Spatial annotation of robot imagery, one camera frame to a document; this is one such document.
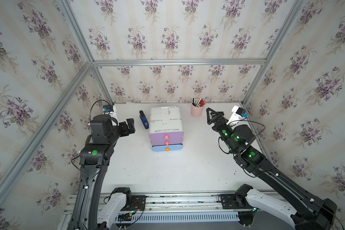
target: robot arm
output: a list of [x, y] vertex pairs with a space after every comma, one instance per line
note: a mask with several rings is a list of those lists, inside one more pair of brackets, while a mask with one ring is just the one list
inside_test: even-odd
[[[251, 146], [256, 136], [247, 125], [236, 124], [232, 129], [228, 125], [230, 122], [220, 113], [211, 108], [207, 108], [206, 111], [207, 123], [214, 123], [212, 129], [220, 134], [221, 139], [229, 147], [229, 154], [234, 155], [235, 162], [244, 170], [262, 179], [289, 202], [284, 204], [280, 200], [270, 199], [244, 184], [235, 193], [238, 206], [251, 205], [261, 208], [283, 219], [295, 229], [331, 228], [333, 214], [337, 208], [332, 200], [322, 200], [311, 194], [274, 167], [261, 152]], [[242, 117], [244, 110], [237, 111], [233, 112]]]

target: purple drawer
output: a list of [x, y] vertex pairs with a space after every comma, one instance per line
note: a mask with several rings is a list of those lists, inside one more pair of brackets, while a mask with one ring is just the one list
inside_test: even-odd
[[156, 145], [165, 145], [165, 142], [168, 141], [169, 145], [177, 145], [183, 143], [183, 131], [178, 132], [158, 132], [150, 133], [149, 137], [151, 139], [152, 146]]

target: vent grille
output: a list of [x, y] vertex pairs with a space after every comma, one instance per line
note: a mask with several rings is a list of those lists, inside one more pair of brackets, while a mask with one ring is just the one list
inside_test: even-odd
[[[133, 223], [140, 214], [132, 216], [131, 221], [121, 223]], [[136, 223], [181, 223], [181, 222], [227, 222], [239, 221], [238, 212], [188, 212], [188, 213], [150, 213], [143, 214]]]

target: plastic drawer organizer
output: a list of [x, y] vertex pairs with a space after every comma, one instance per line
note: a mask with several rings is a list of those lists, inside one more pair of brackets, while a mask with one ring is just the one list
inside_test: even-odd
[[149, 137], [154, 152], [183, 148], [183, 122], [180, 107], [156, 107], [150, 110]]

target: white drawer unit top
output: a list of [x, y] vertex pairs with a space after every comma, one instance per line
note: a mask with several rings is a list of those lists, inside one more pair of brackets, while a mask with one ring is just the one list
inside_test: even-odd
[[149, 125], [150, 134], [183, 131], [180, 107], [166, 106], [151, 108]]

